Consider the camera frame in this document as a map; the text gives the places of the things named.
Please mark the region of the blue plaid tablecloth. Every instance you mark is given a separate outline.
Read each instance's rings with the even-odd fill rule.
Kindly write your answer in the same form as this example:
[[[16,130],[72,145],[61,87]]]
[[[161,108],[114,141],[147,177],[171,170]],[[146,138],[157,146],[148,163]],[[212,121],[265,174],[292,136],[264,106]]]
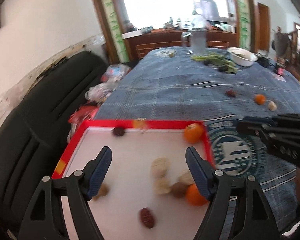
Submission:
[[[202,121],[212,140],[216,166],[233,176],[259,181],[280,231],[296,218],[294,165],[269,155],[257,137],[240,135],[234,122],[245,116],[273,116],[254,102],[257,94],[277,105],[278,114],[300,114],[300,82],[290,73],[275,77],[258,63],[237,67],[237,74],[193,61],[181,48],[174,57],[147,54],[120,82],[96,114],[97,119]],[[236,92],[228,97],[227,90]]]

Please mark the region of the black leather sofa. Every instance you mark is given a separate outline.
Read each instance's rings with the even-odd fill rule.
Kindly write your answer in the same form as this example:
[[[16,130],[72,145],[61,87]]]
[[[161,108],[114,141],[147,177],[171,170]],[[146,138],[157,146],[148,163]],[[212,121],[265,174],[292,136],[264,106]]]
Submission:
[[[26,94],[0,127],[0,239],[19,234],[30,199],[66,148],[69,118],[107,69],[88,51],[61,60]]]

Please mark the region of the brown walnut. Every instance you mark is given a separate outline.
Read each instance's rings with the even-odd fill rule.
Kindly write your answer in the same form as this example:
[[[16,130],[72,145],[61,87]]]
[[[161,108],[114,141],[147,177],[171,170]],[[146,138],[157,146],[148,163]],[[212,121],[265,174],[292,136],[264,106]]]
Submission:
[[[188,189],[188,185],[182,182],[176,182],[171,186],[171,194],[175,198],[183,198]]]

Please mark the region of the wooden counter cabinet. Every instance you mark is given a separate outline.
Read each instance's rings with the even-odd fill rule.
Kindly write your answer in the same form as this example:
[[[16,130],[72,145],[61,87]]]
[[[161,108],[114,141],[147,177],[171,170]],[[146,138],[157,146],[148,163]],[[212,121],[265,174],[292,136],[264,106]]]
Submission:
[[[181,47],[181,35],[186,30],[156,29],[150,33],[124,39],[130,60],[143,59],[151,50],[164,47]],[[239,45],[239,35],[220,30],[206,32],[207,46],[225,49]]]

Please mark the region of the green vegetable leaves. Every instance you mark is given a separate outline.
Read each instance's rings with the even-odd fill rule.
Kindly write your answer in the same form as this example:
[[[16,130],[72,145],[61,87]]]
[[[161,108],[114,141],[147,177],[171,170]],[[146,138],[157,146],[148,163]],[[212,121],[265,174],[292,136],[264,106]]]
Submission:
[[[214,65],[218,67],[218,71],[227,74],[237,74],[238,70],[236,64],[226,59],[224,55],[217,53],[210,53],[207,55],[193,55],[191,60],[202,62],[205,66]]]

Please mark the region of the orange tangerine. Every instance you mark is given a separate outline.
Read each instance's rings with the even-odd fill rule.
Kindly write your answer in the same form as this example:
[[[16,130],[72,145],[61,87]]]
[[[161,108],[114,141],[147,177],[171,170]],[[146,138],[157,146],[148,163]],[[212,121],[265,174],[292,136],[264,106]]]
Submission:
[[[195,184],[191,184],[185,194],[186,200],[193,206],[203,206],[209,201],[203,197]]]
[[[190,144],[196,144],[200,141],[204,133],[203,126],[200,124],[190,124],[184,129],[184,139]]]

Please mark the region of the red jujube in tray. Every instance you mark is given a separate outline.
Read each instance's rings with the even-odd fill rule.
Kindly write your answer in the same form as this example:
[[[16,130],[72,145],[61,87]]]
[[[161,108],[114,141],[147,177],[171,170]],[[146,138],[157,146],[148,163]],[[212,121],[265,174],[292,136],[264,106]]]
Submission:
[[[146,228],[154,228],[155,226],[155,218],[149,208],[143,208],[139,211],[140,222]]]

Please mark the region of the small tangerine on table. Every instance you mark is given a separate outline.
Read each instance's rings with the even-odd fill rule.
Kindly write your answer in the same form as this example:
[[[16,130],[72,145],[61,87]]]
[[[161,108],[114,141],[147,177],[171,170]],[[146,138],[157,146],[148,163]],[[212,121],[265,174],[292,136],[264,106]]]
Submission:
[[[264,105],[265,101],[266,101],[266,97],[262,94],[257,94],[254,97],[254,102],[258,105]]]

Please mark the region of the red plastic bag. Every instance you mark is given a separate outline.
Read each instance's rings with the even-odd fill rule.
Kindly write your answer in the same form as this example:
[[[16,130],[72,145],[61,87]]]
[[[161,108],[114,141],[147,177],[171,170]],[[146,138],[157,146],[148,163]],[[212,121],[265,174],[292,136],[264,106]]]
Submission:
[[[68,123],[81,124],[85,120],[91,120],[96,115],[98,109],[98,106],[82,106],[70,116]]]

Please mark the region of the clear glass pitcher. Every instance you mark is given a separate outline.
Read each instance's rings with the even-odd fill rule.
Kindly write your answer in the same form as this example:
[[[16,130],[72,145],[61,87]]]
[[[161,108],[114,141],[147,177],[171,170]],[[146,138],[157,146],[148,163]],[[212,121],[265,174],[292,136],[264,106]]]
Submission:
[[[181,44],[187,54],[203,56],[206,54],[206,30],[194,28],[183,32]]]

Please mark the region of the dark red date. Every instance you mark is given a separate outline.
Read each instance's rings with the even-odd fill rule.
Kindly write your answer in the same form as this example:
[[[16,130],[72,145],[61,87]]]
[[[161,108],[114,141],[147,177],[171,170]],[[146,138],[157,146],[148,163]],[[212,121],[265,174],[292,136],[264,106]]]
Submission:
[[[227,90],[226,93],[225,93],[228,97],[236,97],[236,92],[233,91],[233,90]]]

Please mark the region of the red shallow tray box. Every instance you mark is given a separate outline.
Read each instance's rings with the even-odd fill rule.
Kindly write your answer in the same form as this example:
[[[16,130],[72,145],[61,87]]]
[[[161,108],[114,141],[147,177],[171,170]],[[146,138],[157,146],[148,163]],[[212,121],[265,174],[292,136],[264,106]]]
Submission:
[[[170,166],[167,178],[177,181],[187,169],[188,143],[183,132],[188,121],[148,121],[145,131],[130,120],[85,121],[66,147],[53,178],[67,177],[97,157],[104,146],[112,151],[112,162],[104,183],[106,196],[91,200],[89,207],[105,239],[193,239],[206,212],[206,206],[192,206],[185,198],[157,195],[153,190],[151,163],[165,157]],[[125,135],[112,130],[123,127]],[[139,211],[149,208],[154,228],[140,222]]]

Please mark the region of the white bowl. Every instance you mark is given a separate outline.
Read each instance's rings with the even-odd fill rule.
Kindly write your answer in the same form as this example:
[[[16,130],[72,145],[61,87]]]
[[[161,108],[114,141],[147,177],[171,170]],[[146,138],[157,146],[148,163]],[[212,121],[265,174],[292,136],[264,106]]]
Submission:
[[[254,53],[242,48],[230,47],[227,52],[230,54],[231,60],[242,67],[251,67],[258,59]]]

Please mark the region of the dark date in tray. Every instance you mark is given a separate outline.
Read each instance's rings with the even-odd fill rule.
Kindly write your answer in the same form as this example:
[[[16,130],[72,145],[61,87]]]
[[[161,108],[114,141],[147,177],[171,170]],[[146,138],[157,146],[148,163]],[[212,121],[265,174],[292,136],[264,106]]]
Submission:
[[[125,129],[123,127],[115,127],[113,128],[112,133],[116,137],[122,137],[125,135]]]

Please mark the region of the white plastic bag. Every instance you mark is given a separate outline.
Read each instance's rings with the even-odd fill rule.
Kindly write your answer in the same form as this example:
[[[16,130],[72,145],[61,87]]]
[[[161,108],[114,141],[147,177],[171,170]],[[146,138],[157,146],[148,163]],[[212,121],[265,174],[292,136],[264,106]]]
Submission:
[[[91,102],[104,102],[110,96],[110,94],[117,89],[118,85],[119,84],[117,82],[104,82],[98,84],[94,87],[90,87],[85,93],[84,97],[86,100]]]

